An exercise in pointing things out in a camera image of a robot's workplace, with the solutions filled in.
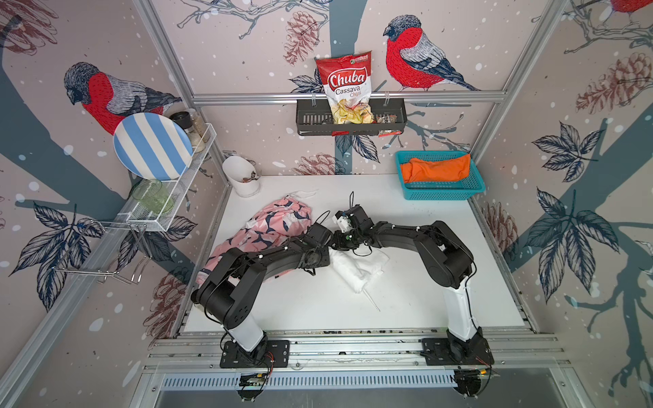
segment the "black metal shelf basket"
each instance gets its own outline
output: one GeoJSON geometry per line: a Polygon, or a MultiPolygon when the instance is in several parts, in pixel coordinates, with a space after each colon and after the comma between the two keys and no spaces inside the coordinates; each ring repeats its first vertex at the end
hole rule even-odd
{"type": "Polygon", "coordinates": [[[402,98],[394,99],[370,99],[370,108],[372,114],[394,115],[397,117],[395,123],[347,123],[345,125],[335,125],[331,107],[326,99],[316,99],[315,106],[313,100],[297,100],[297,133],[302,136],[324,136],[331,135],[333,132],[349,132],[349,134],[373,134],[379,131],[401,131],[406,128],[406,105],[402,98]]]}

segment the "pink clothing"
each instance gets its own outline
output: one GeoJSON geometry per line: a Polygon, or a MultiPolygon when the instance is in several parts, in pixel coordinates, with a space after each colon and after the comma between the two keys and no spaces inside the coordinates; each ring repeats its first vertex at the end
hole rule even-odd
{"type": "MultiPolygon", "coordinates": [[[[258,252],[277,247],[288,237],[301,235],[311,226],[311,208],[290,195],[269,203],[249,219],[245,226],[232,238],[218,245],[204,267],[209,271],[231,248],[243,252],[258,252]]],[[[197,283],[202,285],[208,274],[200,271],[197,283]]]]}

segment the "white table surface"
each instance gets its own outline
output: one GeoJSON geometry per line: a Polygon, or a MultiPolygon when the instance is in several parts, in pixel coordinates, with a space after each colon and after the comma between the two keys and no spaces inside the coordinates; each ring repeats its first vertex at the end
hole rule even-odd
{"type": "MultiPolygon", "coordinates": [[[[315,191],[302,200],[312,208],[311,218],[349,208],[355,192],[372,221],[397,225],[429,225],[445,221],[470,249],[478,273],[468,288],[471,310],[484,327],[522,326],[519,315],[485,237],[466,201],[408,201],[396,174],[355,176],[265,176],[261,191],[241,198],[231,191],[227,209],[217,231],[215,248],[230,238],[262,207],[293,191],[315,191]]],[[[331,221],[324,226],[336,230],[331,221]]],[[[390,260],[383,275],[366,288],[381,311],[364,294],[355,294],[331,268],[316,269],[311,276],[295,270],[261,285],[251,314],[263,330],[365,330],[437,328],[447,326],[443,288],[431,280],[416,252],[382,248],[390,260]]],[[[191,308],[184,332],[218,331],[196,307],[191,308]]]]}

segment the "decorated wallpaper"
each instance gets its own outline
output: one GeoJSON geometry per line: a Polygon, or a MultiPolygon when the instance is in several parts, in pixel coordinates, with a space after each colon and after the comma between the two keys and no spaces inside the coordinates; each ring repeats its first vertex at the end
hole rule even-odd
{"type": "Polygon", "coordinates": [[[653,406],[653,6],[573,0],[477,197],[597,407],[653,406]]]}
{"type": "MultiPolygon", "coordinates": [[[[115,154],[116,125],[181,104],[130,1],[0,0],[0,33],[4,372],[70,279],[52,267],[79,268],[102,239],[92,220],[113,219],[139,181],[115,154]]],[[[93,289],[24,406],[115,407],[131,395],[139,360],[169,335],[224,188],[204,163],[171,228],[146,236],[141,283],[93,289]]],[[[125,270],[142,256],[129,239],[120,249],[125,270]]]]}
{"type": "MultiPolygon", "coordinates": [[[[315,58],[370,50],[375,91],[503,89],[545,3],[465,0],[443,12],[427,0],[400,8],[387,0],[154,1],[197,94],[321,92],[315,58]]],[[[225,130],[222,148],[261,163],[263,174],[315,174],[319,163],[330,174],[369,174],[396,172],[398,149],[468,151],[491,108],[408,104],[406,131],[394,138],[300,138],[294,105],[203,112],[225,130]]]]}

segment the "green glass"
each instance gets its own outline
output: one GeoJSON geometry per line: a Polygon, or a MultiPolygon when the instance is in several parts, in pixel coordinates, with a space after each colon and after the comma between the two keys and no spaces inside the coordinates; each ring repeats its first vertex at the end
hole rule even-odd
{"type": "Polygon", "coordinates": [[[168,199],[170,194],[167,189],[163,188],[163,183],[160,180],[143,180],[137,185],[131,196],[154,214],[170,212],[174,205],[174,200],[172,197],[168,199]]]}

